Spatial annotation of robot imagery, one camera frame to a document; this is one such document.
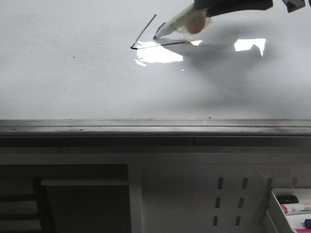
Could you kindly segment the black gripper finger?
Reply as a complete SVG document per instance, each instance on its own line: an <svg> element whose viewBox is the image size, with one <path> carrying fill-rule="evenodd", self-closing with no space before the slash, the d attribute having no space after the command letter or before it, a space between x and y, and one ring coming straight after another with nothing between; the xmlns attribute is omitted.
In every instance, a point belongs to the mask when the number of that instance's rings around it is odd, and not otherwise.
<svg viewBox="0 0 311 233"><path fill-rule="evenodd" d="M205 10L208 17L214 17L245 10L267 10L273 7L272 0L195 0L195 10Z"/></svg>
<svg viewBox="0 0 311 233"><path fill-rule="evenodd" d="M283 3L286 5L288 13L292 13L306 6L304 0L283 0Z"/></svg>

